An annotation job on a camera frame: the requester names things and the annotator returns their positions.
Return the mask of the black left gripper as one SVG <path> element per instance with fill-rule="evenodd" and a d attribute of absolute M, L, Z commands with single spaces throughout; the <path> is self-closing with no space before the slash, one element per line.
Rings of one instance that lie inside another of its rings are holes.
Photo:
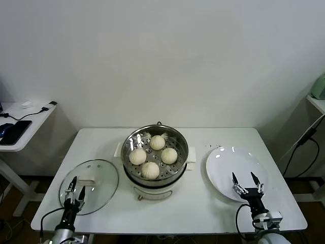
<path fill-rule="evenodd" d="M 75 187 L 77 177 L 75 176 L 65 190 L 64 212 L 60 220 L 61 227 L 74 227 L 77 213 L 81 210 L 85 198 L 85 186 L 82 187 L 77 200 L 75 200 Z"/>

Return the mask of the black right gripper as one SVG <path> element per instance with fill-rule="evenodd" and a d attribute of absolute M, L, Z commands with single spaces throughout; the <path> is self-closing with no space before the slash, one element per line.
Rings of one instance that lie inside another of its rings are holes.
<path fill-rule="evenodd" d="M 235 174 L 232 173 L 232 182 L 233 182 L 233 190 L 240 195 L 240 197 L 246 200 L 249 203 L 251 216 L 255 217 L 260 214 L 266 214 L 268 210 L 265 208 L 262 197 L 263 197 L 263 187 L 264 184 L 261 184 L 259 178 L 253 173 L 250 173 L 252 179 L 256 185 L 256 188 L 244 188 L 242 187 Z"/>

